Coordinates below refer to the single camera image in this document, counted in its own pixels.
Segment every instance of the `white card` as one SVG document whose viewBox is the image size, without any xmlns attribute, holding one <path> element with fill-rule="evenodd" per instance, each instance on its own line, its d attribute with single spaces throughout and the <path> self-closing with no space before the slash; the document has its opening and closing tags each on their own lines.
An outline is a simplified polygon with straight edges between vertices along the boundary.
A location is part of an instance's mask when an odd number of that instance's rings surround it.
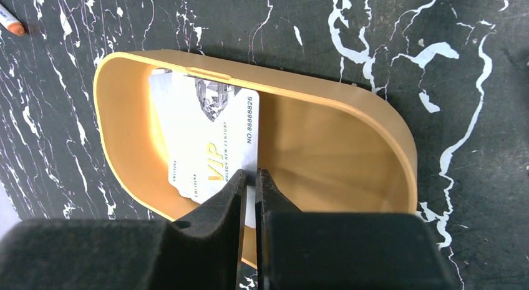
<svg viewBox="0 0 529 290">
<path fill-rule="evenodd" d="M 172 86 L 160 90 L 166 75 Z M 171 73 L 151 76 L 150 84 L 170 156 L 169 182 L 180 195 L 203 203 L 235 171 L 246 170 L 246 225 L 255 228 L 258 93 Z"/>
</svg>

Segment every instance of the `marker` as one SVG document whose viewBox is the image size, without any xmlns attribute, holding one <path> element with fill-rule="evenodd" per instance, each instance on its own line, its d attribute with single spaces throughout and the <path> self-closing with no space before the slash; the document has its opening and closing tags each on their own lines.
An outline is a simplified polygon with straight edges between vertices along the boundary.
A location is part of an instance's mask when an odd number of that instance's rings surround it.
<svg viewBox="0 0 529 290">
<path fill-rule="evenodd" d="M 24 26 L 2 4 L 0 4 L 0 24 L 17 36 L 26 34 Z"/>
</svg>

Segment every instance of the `black marble surface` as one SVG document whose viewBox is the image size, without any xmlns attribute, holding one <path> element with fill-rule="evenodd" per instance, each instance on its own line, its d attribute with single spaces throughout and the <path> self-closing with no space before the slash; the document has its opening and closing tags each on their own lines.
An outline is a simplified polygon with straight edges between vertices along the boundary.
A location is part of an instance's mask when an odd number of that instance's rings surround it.
<svg viewBox="0 0 529 290">
<path fill-rule="evenodd" d="M 0 206 L 20 219 L 160 219 L 105 161 L 92 79 L 111 52 L 179 49 L 385 98 L 414 135 L 417 215 L 457 289 L 528 287 L 529 0 L 0 2 L 29 29 L 0 35 Z"/>
</svg>

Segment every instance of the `yellow plastic container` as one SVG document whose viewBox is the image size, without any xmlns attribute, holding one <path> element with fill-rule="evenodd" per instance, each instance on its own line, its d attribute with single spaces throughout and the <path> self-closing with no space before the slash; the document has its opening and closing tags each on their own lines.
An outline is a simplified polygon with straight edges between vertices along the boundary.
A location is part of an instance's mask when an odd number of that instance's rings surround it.
<svg viewBox="0 0 529 290">
<path fill-rule="evenodd" d="M 167 181 L 168 155 L 148 77 L 166 68 L 260 93 L 258 165 L 304 211 L 413 213 L 417 151 L 400 115 L 355 86 L 172 50 L 118 52 L 94 78 L 101 140 L 114 175 L 168 220 L 197 204 Z M 255 230 L 243 260 L 255 266 Z"/>
</svg>

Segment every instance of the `orange marker cap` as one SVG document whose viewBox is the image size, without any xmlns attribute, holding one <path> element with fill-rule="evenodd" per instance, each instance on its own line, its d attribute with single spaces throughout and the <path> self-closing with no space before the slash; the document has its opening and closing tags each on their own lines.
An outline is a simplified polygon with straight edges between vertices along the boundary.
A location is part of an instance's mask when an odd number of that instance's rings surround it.
<svg viewBox="0 0 529 290">
<path fill-rule="evenodd" d="M 13 23 L 7 27 L 7 29 L 17 36 L 23 36 L 26 34 L 26 30 L 24 29 L 24 26 L 20 23 Z"/>
</svg>

